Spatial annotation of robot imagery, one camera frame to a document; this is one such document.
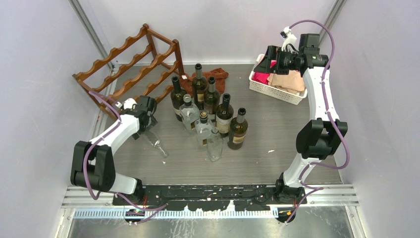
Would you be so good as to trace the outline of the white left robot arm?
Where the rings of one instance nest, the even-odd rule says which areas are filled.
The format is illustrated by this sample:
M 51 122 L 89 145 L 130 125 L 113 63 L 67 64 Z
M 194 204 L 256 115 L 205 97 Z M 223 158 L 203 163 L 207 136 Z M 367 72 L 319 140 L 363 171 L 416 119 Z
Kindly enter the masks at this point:
M 113 156 L 127 139 L 138 139 L 156 125 L 157 101 L 141 96 L 138 100 L 130 98 L 118 106 L 122 111 L 116 114 L 117 119 L 112 126 L 89 141 L 75 144 L 70 182 L 99 192 L 125 194 L 127 201 L 137 205 L 145 197 L 142 181 L 117 173 Z

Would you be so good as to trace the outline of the clear glass bottle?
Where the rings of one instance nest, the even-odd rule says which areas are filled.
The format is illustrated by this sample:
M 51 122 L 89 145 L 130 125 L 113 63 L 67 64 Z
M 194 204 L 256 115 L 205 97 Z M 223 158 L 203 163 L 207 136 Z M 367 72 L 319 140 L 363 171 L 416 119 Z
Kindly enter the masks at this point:
M 167 158 L 169 153 L 164 149 L 163 144 L 160 138 L 153 130 L 148 130 L 144 133 L 145 137 L 148 139 L 152 147 L 154 147 L 163 158 Z

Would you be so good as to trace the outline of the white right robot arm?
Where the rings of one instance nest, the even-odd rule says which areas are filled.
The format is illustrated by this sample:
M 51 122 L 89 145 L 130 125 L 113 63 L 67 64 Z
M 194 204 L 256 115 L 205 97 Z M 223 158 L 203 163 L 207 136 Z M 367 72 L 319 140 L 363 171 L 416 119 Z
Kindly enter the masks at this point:
M 268 46 L 254 72 L 277 75 L 299 72 L 310 103 L 310 120 L 296 138 L 297 155 L 276 182 L 276 200 L 286 204 L 304 192 L 303 182 L 313 166 L 336 152 L 348 125 L 340 120 L 333 107 L 329 86 L 332 57 L 320 54 L 319 35 L 302 34 L 298 49 L 292 52 L 287 48 L 296 42 L 296 36 L 290 30 L 283 30 L 280 35 L 283 45 Z

